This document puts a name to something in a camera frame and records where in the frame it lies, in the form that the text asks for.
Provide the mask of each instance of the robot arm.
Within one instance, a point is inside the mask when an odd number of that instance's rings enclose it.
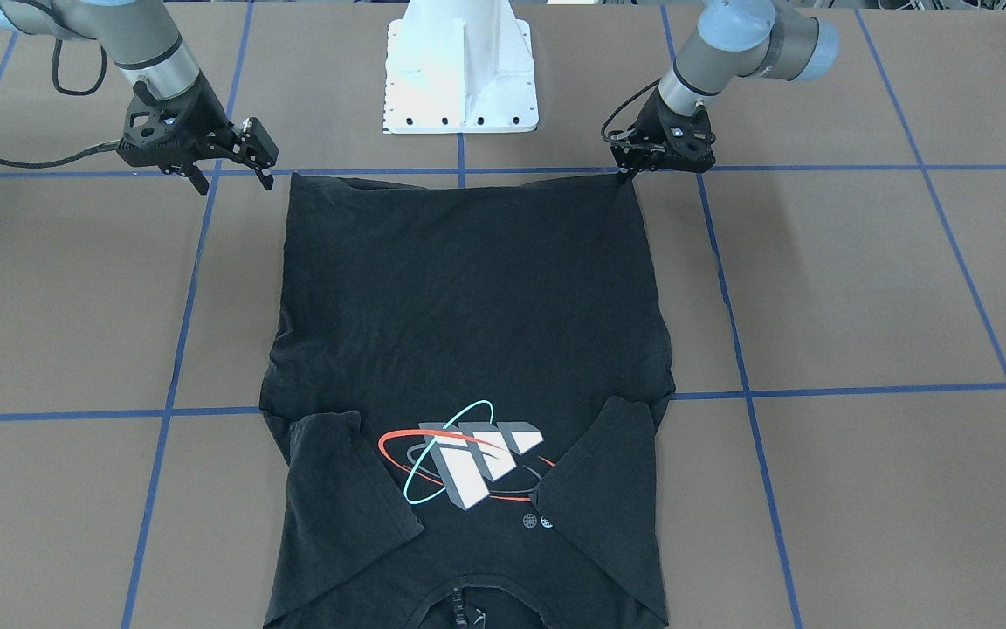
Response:
[[[706,107],[731,78],[811,81],[828,71],[837,48],[833,24],[800,15],[784,0],[711,0],[639,119],[605,140],[628,175],[704,172],[716,162]]]
[[[133,167],[188,178],[201,195],[201,159],[228,159],[263,187],[279,149],[259,119],[231,124],[162,0],[0,0],[0,27],[58,39],[96,39],[132,85],[117,154]]]

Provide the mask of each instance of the white metal bracket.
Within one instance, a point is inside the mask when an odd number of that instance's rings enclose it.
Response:
[[[508,0],[410,0],[387,29],[384,133],[538,127],[530,24]]]

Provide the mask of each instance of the grid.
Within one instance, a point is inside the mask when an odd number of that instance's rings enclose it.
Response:
[[[235,107],[235,97],[238,93],[240,81],[242,78],[243,59],[246,53],[248,32],[250,32],[253,16],[255,16],[255,3],[246,4],[246,13],[242,25],[238,55],[235,57],[234,75],[227,100],[227,113],[231,116]],[[671,32],[670,19],[668,19],[666,7],[660,7],[662,17],[662,28],[665,33],[668,52],[673,59],[675,48],[674,39]],[[918,150],[910,124],[907,123],[906,115],[899,104],[896,92],[891,85],[887,72],[883,68],[883,61],[877,50],[877,45],[871,39],[869,28],[861,11],[854,10],[853,15],[863,32],[865,43],[869,48],[871,58],[877,65],[879,75],[886,89],[887,99],[893,105],[898,122],[902,125],[902,132],[910,145],[911,154],[914,156],[914,164],[894,164],[894,163],[866,163],[866,164],[751,164],[750,166],[725,166],[719,164],[714,172],[745,172],[745,171],[909,171],[918,172],[926,182],[927,190],[930,191],[930,199],[934,204],[943,229],[945,229],[950,250],[953,252],[959,270],[963,275],[963,281],[970,291],[971,298],[976,310],[981,318],[983,327],[989,336],[990,345],[993,347],[996,359],[1003,371],[1002,380],[996,381],[963,381],[944,383],[921,383],[921,385],[901,385],[901,386],[853,386],[853,387],[822,387],[822,388],[753,388],[747,377],[747,367],[744,363],[743,349],[739,341],[738,331],[738,311],[731,305],[729,286],[725,279],[724,259],[722,257],[723,243],[718,238],[718,232],[713,223],[711,214],[709,189],[707,189],[708,175],[695,175],[696,194],[701,200],[704,211],[704,221],[707,227],[707,235],[711,251],[713,251],[716,270],[718,273],[718,292],[723,300],[727,313],[727,321],[731,328],[731,349],[734,351],[735,363],[738,368],[739,383],[741,388],[732,390],[682,390],[675,394],[674,399],[678,401],[701,401],[701,400],[742,400],[746,410],[746,418],[750,423],[751,437],[754,440],[754,449],[758,453],[759,471],[762,474],[763,488],[767,500],[768,511],[771,515],[771,528],[774,530],[776,545],[778,545],[778,561],[786,581],[786,592],[791,606],[791,616],[796,629],[804,625],[803,614],[799,608],[799,592],[795,586],[793,574],[791,574],[791,563],[788,559],[785,522],[779,516],[778,505],[776,505],[776,494],[771,481],[771,466],[768,462],[764,447],[764,439],[760,433],[758,421],[758,402],[765,399],[788,399],[788,398],[818,398],[818,397],[849,397],[849,395],[884,395],[884,394],[942,394],[943,391],[974,391],[974,390],[1003,390],[1006,391],[1006,355],[1003,352],[1001,342],[991,323],[989,312],[987,312],[981,295],[971,274],[970,265],[966,262],[965,256],[958,240],[955,237],[953,227],[950,225],[943,200],[938,194],[931,172],[934,171],[982,171],[982,172],[1003,172],[1006,171],[1006,163],[929,163],[924,160],[923,152]],[[17,36],[11,37],[7,48],[3,53],[0,62],[0,83],[3,80],[3,72],[10,63],[11,55],[15,50]],[[297,169],[305,175],[456,175],[459,187],[465,187],[468,175],[543,175],[543,174],[595,174],[595,172],[615,172],[616,168],[611,167],[516,167],[516,168],[471,168],[465,163],[465,138],[463,135],[455,137],[455,152],[458,159],[458,166],[455,168],[354,168],[354,169]],[[215,205],[215,192],[219,188],[219,182],[224,176],[252,176],[246,170],[226,170],[220,161],[216,160],[210,171],[211,190],[208,192],[206,202],[204,202],[203,215],[200,225],[199,239],[195,248],[195,261],[192,264],[192,274],[188,279],[188,290],[185,294],[183,318],[181,320],[180,333],[176,340],[175,351],[173,351],[172,375],[169,383],[168,394],[165,397],[164,406],[160,409],[127,409],[113,411],[63,411],[63,412],[39,412],[39,414],[0,414],[0,422],[32,422],[32,421],[53,421],[53,420],[117,420],[117,419],[140,419],[140,418],[160,418],[160,433],[157,435],[156,453],[153,458],[150,483],[147,491],[147,499],[142,510],[142,521],[137,540],[135,562],[129,577],[127,600],[123,613],[123,629],[132,626],[132,619],[135,616],[135,605],[137,589],[142,573],[143,559],[147,549],[153,506],[155,506],[157,483],[161,477],[161,470],[167,450],[167,438],[170,431],[170,422],[173,418],[183,417],[207,417],[207,415],[240,415],[257,414],[259,410],[255,407],[192,407],[181,408],[176,406],[176,391],[178,391],[181,378],[182,363],[184,361],[185,346],[187,346],[189,329],[192,321],[193,307],[195,306],[196,290],[198,290],[198,276],[200,262],[203,255],[204,244],[208,238],[208,230],[212,221],[212,210]],[[160,172],[128,172],[128,171],[44,171],[44,172],[0,172],[0,179],[43,179],[43,178],[127,178],[127,176],[163,176]]]

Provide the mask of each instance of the t-shirt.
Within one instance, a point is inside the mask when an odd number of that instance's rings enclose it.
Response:
[[[632,184],[293,175],[261,409],[287,459],[267,626],[666,625],[670,335]]]

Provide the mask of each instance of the graphic print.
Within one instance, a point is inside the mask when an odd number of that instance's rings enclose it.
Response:
[[[487,407],[490,417],[487,422],[460,422],[465,414],[477,407]],[[407,447],[406,463],[391,457],[387,443],[393,439],[421,437],[424,443]],[[464,510],[478,505],[485,498],[528,502],[526,497],[542,474],[534,468],[515,461],[530,453],[542,443],[542,433],[527,422],[495,422],[495,406],[487,400],[480,400],[464,407],[445,423],[425,422],[416,430],[394,430],[379,438],[379,453],[399,469],[407,473],[402,485],[402,496],[411,505],[422,505],[443,493],[456,506]],[[433,459],[435,470],[423,465],[427,457]],[[553,461],[538,457],[549,467]],[[530,488],[520,490],[492,490],[487,482],[496,482],[516,469],[522,468],[533,477]],[[414,479],[424,479],[439,485],[440,489],[424,498],[411,498],[410,489]]]

